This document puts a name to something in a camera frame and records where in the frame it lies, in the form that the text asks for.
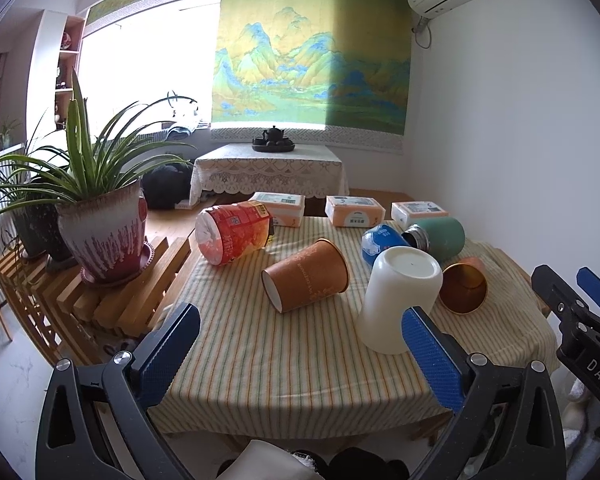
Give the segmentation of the white gloved right hand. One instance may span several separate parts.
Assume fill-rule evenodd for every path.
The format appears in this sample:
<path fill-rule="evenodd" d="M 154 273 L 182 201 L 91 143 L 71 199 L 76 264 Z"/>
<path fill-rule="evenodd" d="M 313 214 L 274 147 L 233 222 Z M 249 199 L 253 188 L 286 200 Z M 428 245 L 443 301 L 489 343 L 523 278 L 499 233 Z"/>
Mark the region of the white gloved right hand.
<path fill-rule="evenodd" d="M 600 456 L 600 401 L 580 379 L 573 381 L 567 393 L 567 405 L 562 411 L 568 474 L 581 478 Z"/>

